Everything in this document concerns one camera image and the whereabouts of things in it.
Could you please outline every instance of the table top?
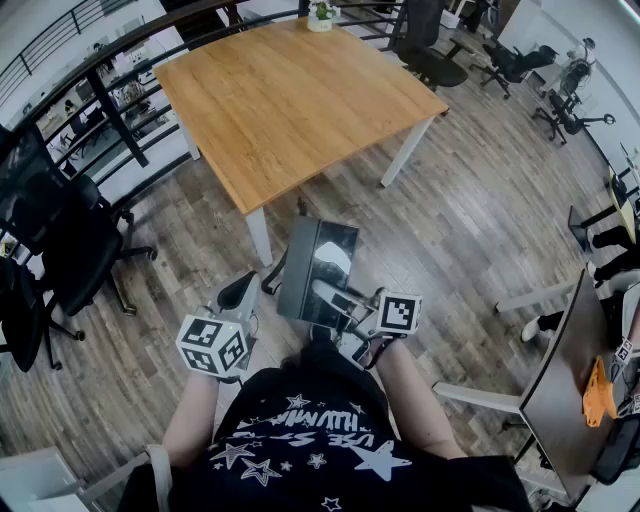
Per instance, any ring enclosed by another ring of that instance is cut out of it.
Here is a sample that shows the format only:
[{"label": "table top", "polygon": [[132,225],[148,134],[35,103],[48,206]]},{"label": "table top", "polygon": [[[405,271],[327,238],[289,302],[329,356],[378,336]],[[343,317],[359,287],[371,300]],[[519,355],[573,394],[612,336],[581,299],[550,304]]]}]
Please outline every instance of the table top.
[{"label": "table top", "polygon": [[578,500],[602,450],[613,420],[587,426],[582,395],[596,356],[609,368],[607,321],[591,280],[582,271],[576,290],[539,373],[523,393],[521,412],[569,497]]},{"label": "table top", "polygon": [[241,32],[154,70],[245,214],[448,108],[358,37],[306,22]]}]

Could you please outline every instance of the black office chair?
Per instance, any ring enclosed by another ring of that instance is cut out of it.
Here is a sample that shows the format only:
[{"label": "black office chair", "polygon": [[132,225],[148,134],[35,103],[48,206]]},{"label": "black office chair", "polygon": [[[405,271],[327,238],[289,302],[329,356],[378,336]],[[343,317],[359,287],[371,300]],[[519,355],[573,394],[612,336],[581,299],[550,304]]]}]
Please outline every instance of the black office chair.
[{"label": "black office chair", "polygon": [[440,18],[446,0],[407,0],[407,35],[394,48],[398,58],[416,73],[420,81],[435,91],[438,86],[455,87],[464,82],[467,72],[453,62],[460,50],[473,53],[462,43],[451,39],[453,48],[446,55],[430,48],[438,40]]},{"label": "black office chair", "polygon": [[12,258],[0,258],[0,321],[6,341],[0,352],[10,352],[16,365],[28,372],[38,355],[42,338],[53,369],[62,365],[53,360],[49,327],[74,340],[84,340],[84,331],[69,332],[51,319],[53,306],[45,307],[35,276]]},{"label": "black office chair", "polygon": [[534,69],[553,64],[556,60],[556,55],[558,55],[553,48],[545,45],[529,52],[527,55],[522,55],[517,48],[515,49],[516,53],[513,53],[497,41],[496,46],[483,44],[482,47],[489,57],[491,57],[493,68],[472,64],[469,66],[469,69],[480,69],[489,75],[489,78],[480,84],[482,87],[493,80],[498,82],[504,91],[505,100],[511,97],[511,93],[509,92],[510,83],[521,83],[525,74]]},{"label": "black office chair", "polygon": [[575,106],[580,103],[580,99],[577,95],[573,94],[566,100],[555,91],[549,93],[549,103],[551,104],[551,114],[549,114],[542,107],[536,108],[536,111],[531,116],[533,119],[540,118],[545,120],[551,126],[552,133],[549,136],[549,140],[555,140],[556,135],[560,135],[562,139],[562,145],[567,143],[567,139],[560,129],[562,125],[565,131],[569,135],[576,135],[585,128],[588,128],[589,123],[604,122],[605,124],[612,125],[616,122],[616,118],[611,114],[605,114],[603,117],[584,117],[579,118],[573,113]]},{"label": "black office chair", "polygon": [[[111,268],[118,259],[136,254],[153,260],[157,252],[151,247],[122,250],[123,237],[111,220],[111,205],[90,178],[69,182],[62,175],[35,126],[8,140],[0,146],[0,229],[31,254],[42,253],[45,275],[38,285],[53,291],[49,308],[60,304],[73,316],[91,303],[106,281],[122,311],[135,315],[135,307],[124,304]],[[116,215],[116,221],[120,218],[133,222],[128,211]]]}]

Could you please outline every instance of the dark desk surface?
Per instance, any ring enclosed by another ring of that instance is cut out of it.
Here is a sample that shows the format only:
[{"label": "dark desk surface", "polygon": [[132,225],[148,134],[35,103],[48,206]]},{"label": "dark desk surface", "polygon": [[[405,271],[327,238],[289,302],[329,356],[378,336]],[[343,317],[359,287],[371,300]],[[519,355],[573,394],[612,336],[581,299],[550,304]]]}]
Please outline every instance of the dark desk surface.
[{"label": "dark desk surface", "polygon": [[582,395],[598,355],[608,368],[612,352],[606,318],[583,270],[539,374],[522,395],[521,405],[522,416],[572,501],[585,492],[589,471],[613,425],[605,414],[599,428],[589,428],[582,414]]}]

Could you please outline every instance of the white table leg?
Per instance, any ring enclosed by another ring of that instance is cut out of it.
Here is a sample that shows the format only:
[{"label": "white table leg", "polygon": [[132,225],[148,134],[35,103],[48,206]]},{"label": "white table leg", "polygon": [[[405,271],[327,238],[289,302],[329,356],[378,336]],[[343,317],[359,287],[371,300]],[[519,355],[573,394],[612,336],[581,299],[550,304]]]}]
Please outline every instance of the white table leg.
[{"label": "white table leg", "polygon": [[267,223],[264,220],[264,210],[258,208],[247,215],[246,219],[253,245],[258,253],[258,258],[260,258],[260,261],[265,267],[268,267],[273,263],[273,256],[271,255]]},{"label": "white table leg", "polygon": [[456,17],[459,18],[460,14],[462,14],[462,8],[464,7],[464,4],[467,3],[467,0],[460,0],[460,3],[458,4],[458,10],[456,11]]},{"label": "white table leg", "polygon": [[173,112],[176,115],[176,120],[178,121],[178,126],[180,127],[180,131],[182,132],[182,136],[187,143],[187,148],[189,148],[189,153],[191,153],[191,158],[193,158],[194,160],[198,160],[200,158],[200,150],[198,149],[196,142],[193,140],[191,132],[187,130],[187,127],[184,125],[184,122],[182,121],[178,113],[175,110]]},{"label": "white table leg", "polygon": [[531,471],[525,471],[524,469],[516,468],[516,473],[520,477],[520,480],[525,480],[533,485],[549,489],[550,491],[558,492],[566,496],[567,491],[564,490],[564,486],[556,473],[550,469],[540,469],[541,474],[538,471],[535,473]]},{"label": "white table leg", "polygon": [[453,386],[443,382],[437,382],[433,386],[433,391],[441,396],[460,400],[468,404],[481,405],[498,411],[510,412],[520,415],[520,397],[513,395],[503,395],[501,393],[491,393],[489,391],[478,391],[477,389],[465,388],[463,386]]},{"label": "white table leg", "polygon": [[385,172],[384,176],[382,177],[381,183],[384,187],[388,187],[396,177],[398,172],[400,172],[400,169],[407,161],[407,158],[409,158],[409,155],[413,152],[414,148],[416,147],[424,133],[427,131],[427,128],[429,128],[429,125],[433,122],[433,119],[434,118],[431,117],[429,119],[425,119],[424,121],[420,121],[411,129],[409,135],[407,135],[407,138],[402,143],[402,146],[400,146],[400,149],[393,159],[393,162],[391,162],[391,165],[387,169],[387,172]]},{"label": "white table leg", "polygon": [[496,304],[496,311],[499,311],[500,313],[504,311],[511,311],[512,309],[524,308],[545,300],[567,295],[575,288],[575,286],[575,281],[565,281],[563,283],[549,286],[548,288],[534,290],[531,293],[520,295],[519,297],[511,297],[501,300]]}]

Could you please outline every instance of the small plant pot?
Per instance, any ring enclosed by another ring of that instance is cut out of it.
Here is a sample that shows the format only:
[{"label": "small plant pot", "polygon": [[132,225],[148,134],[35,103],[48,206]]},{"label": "small plant pot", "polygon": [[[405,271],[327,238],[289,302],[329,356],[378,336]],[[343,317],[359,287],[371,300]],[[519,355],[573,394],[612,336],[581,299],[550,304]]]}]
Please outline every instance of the small plant pot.
[{"label": "small plant pot", "polygon": [[311,16],[307,19],[307,28],[311,30],[311,32],[329,32],[332,27],[333,23],[331,20],[319,20]]}]

